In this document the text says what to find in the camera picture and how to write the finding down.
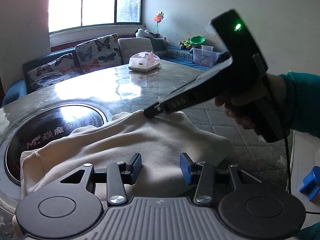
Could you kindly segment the right teal sleeved forearm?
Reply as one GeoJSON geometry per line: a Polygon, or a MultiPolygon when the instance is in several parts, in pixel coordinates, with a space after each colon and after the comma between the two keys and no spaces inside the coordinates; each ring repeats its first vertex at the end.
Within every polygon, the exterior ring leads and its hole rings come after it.
{"type": "Polygon", "coordinates": [[[319,138],[319,76],[280,74],[286,86],[283,109],[288,128],[319,138]]]}

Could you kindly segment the person's right hand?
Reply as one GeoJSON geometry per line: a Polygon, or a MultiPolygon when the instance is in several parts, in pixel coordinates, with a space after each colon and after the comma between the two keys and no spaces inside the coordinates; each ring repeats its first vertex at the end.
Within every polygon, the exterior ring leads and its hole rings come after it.
{"type": "Polygon", "coordinates": [[[278,108],[286,95],[285,81],[281,76],[266,75],[266,83],[248,81],[231,96],[218,95],[215,104],[225,108],[225,114],[244,129],[253,129],[263,118],[277,118],[278,108]]]}

